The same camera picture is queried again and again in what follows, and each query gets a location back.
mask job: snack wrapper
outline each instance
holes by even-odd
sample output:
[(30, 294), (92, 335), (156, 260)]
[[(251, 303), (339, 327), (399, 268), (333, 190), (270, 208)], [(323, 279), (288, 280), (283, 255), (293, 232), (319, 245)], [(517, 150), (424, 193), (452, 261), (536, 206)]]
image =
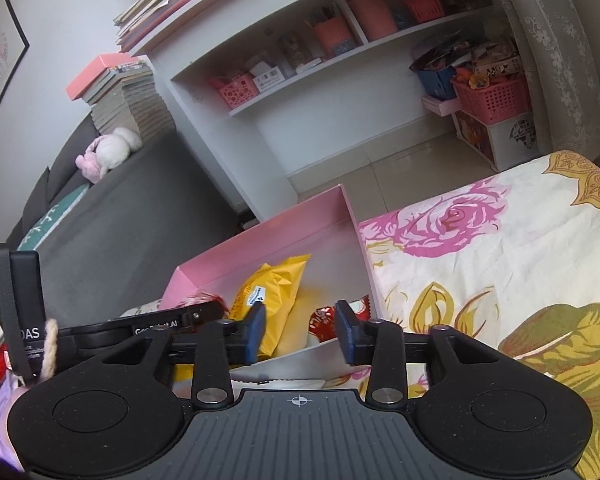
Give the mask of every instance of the snack wrapper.
[[(359, 301), (352, 301), (349, 305), (360, 321), (367, 321), (371, 318), (371, 306), (368, 296)], [(335, 339), (335, 337), (335, 307), (325, 306), (319, 308), (311, 315), (309, 320), (309, 334), (306, 339), (307, 348)]]
[(295, 303), (302, 273), (310, 254), (293, 256), (276, 266), (264, 264), (242, 285), (229, 319), (241, 320), (257, 301), (267, 311), (267, 328), (260, 343), (259, 353), (271, 357), (280, 341), (286, 318)]

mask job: circular black cover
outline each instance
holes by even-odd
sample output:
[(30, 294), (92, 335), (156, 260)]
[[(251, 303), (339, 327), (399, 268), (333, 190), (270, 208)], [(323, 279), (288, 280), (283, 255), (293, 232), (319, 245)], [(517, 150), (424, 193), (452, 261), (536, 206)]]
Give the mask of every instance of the circular black cover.
[(52, 478), (108, 478), (173, 444), (184, 414), (168, 387), (133, 366), (81, 367), (13, 405), (8, 434), (22, 464)]
[(458, 365), (417, 400), (417, 428), (447, 462), (493, 478), (536, 478), (573, 467), (590, 411), (573, 391), (503, 356)]

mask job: green cushion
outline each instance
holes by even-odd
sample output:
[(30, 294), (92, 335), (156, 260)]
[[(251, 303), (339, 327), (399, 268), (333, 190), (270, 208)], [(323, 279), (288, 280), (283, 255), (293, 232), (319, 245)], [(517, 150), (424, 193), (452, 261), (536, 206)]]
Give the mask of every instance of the green cushion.
[(34, 251), (55, 229), (55, 227), (67, 216), (68, 212), (75, 207), (84, 194), (88, 191), (88, 184), (78, 187), (70, 192), (56, 205), (51, 207), (46, 215), (40, 218), (37, 223), (31, 227), (24, 240), (17, 248), (18, 251)]

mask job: black strap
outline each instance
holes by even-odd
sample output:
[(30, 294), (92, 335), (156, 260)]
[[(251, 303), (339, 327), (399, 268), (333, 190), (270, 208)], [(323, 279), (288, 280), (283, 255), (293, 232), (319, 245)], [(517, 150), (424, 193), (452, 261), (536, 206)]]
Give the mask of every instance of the black strap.
[(16, 297), (13, 292), (11, 277), (11, 256), (8, 246), (0, 244), (0, 325), (4, 332), (4, 340), (8, 348), (8, 357), (13, 371), (21, 376), (24, 384), (35, 383), (28, 357), (24, 351), (24, 343), (17, 317)]

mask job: tile floor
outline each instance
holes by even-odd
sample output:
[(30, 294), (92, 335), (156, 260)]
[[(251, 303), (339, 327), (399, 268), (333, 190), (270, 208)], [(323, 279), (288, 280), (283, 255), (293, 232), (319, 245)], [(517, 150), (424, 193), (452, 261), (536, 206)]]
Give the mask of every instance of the tile floor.
[[(600, 167), (600, 158), (596, 163)], [(355, 217), (363, 221), (492, 174), (494, 171), (480, 155), (448, 134), (302, 193), (300, 200), (344, 184)]]

